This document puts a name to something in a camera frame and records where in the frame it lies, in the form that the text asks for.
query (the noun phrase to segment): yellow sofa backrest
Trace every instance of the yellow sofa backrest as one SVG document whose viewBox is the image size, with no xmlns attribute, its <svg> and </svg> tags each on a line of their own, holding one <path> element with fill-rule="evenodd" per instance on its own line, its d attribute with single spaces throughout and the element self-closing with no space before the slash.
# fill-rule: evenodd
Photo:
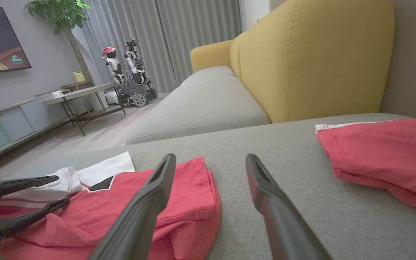
<svg viewBox="0 0 416 260">
<path fill-rule="evenodd" d="M 390 0 L 287 0 L 230 43 L 230 65 L 271 123 L 378 112 Z"/>
</svg>

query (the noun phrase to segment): potted plant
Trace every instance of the potted plant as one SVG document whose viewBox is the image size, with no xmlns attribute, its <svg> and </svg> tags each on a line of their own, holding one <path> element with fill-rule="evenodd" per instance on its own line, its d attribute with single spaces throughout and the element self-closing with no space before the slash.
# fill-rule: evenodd
<svg viewBox="0 0 416 260">
<path fill-rule="evenodd" d="M 85 8 L 91 9 L 81 0 L 35 0 L 25 5 L 31 16 L 36 14 L 46 19 L 53 28 L 54 34 L 59 34 L 62 30 L 66 33 L 84 77 L 92 83 L 91 74 L 72 33 L 76 25 L 83 28 L 83 22 L 89 19 Z"/>
</svg>

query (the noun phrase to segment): red hat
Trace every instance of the red hat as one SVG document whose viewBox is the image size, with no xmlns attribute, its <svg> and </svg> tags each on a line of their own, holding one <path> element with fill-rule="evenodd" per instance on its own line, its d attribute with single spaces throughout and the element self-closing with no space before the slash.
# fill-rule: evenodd
<svg viewBox="0 0 416 260">
<path fill-rule="evenodd" d="M 107 47 L 107 48 L 105 48 L 105 49 L 104 49 L 104 51 L 102 52 L 102 57 L 104 57 L 107 53 L 111 53 L 111 52 L 114 52 L 114 51 L 117 51 L 117 49 L 115 49 L 115 47 L 114 47 L 114 46 Z"/>
</svg>

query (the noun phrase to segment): wooden floor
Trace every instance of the wooden floor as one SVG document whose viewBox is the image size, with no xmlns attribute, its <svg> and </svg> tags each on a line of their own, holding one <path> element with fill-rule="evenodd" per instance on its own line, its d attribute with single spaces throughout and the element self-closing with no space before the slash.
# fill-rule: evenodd
<svg viewBox="0 0 416 260">
<path fill-rule="evenodd" d="M 86 137 L 69 123 L 10 150 L 10 156 L 0 156 L 0 180 L 17 178 L 18 173 L 40 161 L 124 146 L 129 131 L 168 94 L 160 93 L 145 107 L 127 107 L 126 115 L 115 112 L 91 121 L 83 128 Z"/>
</svg>

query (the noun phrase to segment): curtain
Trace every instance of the curtain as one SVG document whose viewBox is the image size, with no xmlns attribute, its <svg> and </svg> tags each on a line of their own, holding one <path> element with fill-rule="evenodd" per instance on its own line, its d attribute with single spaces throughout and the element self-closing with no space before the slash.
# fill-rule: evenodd
<svg viewBox="0 0 416 260">
<path fill-rule="evenodd" d="M 152 87 L 172 91 L 192 74 L 190 50 L 241 33 L 238 0 L 86 0 L 91 20 L 84 34 L 104 82 L 108 46 L 123 62 L 126 42 L 137 39 Z"/>
</svg>

